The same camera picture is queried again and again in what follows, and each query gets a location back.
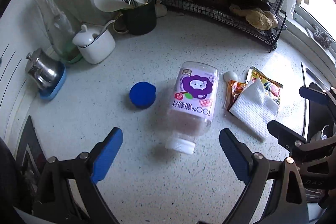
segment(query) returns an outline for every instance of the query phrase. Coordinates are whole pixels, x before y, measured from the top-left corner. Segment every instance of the white countertop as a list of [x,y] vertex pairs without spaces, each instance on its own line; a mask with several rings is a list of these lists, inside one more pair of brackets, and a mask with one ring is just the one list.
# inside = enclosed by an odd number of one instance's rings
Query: white countertop
[[[90,65],[82,60],[71,66],[55,99],[45,102],[37,96],[31,104],[29,114],[46,157],[73,159],[119,127],[124,142],[105,180],[98,183],[119,222],[221,223],[244,184],[237,180],[219,145],[219,132],[229,128],[252,152],[261,152],[267,159],[288,156],[275,138],[259,142],[224,109],[223,73],[235,71],[245,81],[249,67],[255,66],[283,84],[276,120],[301,134],[300,61],[305,58],[282,40],[269,54],[262,42],[240,30],[174,12],[159,18],[149,34],[115,35],[115,40],[115,50],[102,63]],[[164,148],[169,136],[162,126],[165,102],[185,61],[212,65],[221,74],[211,129],[199,138],[194,155]],[[134,109],[128,99],[130,88],[139,81],[157,88],[157,99],[146,110]],[[267,197],[265,193],[254,221],[260,218]]]

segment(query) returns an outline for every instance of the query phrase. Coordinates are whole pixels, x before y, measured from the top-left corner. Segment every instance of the blue lid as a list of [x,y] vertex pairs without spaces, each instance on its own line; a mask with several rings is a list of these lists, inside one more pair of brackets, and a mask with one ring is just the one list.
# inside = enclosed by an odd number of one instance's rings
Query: blue lid
[[129,92],[131,102],[141,109],[150,107],[155,101],[156,88],[150,83],[136,83]]

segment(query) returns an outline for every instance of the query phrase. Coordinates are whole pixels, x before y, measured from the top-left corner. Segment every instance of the white napkin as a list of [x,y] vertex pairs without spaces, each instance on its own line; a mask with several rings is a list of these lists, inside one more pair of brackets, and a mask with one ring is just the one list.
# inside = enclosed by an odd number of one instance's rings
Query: white napkin
[[278,109],[278,104],[266,95],[258,78],[244,88],[229,111],[265,141],[269,136],[267,123],[273,120]]

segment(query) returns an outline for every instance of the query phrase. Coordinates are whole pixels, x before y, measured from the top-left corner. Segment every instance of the plastic bottle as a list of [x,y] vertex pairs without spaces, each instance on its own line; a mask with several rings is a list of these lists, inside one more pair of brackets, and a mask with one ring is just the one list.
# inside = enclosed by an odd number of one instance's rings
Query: plastic bottle
[[198,136],[211,125],[216,103],[218,70],[199,62],[184,62],[168,110],[172,135],[167,149],[193,154]]

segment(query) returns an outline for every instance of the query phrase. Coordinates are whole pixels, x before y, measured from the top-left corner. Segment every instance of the bolt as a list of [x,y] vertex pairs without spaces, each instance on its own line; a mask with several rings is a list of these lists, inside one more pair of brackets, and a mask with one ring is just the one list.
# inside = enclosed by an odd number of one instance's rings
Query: bolt
[[262,154],[260,154],[260,153],[254,153],[253,155],[258,160],[261,160],[263,158]]
[[48,162],[49,162],[50,164],[53,164],[55,161],[56,161],[56,157],[50,157],[50,158],[48,159]]
[[88,152],[82,152],[79,154],[79,158],[82,160],[85,160],[89,157],[89,153]]
[[287,157],[286,162],[288,162],[289,164],[292,164],[292,163],[294,163],[294,160],[291,157]]
[[300,141],[295,141],[294,144],[295,144],[296,147],[299,147],[300,145],[302,145],[302,143]]

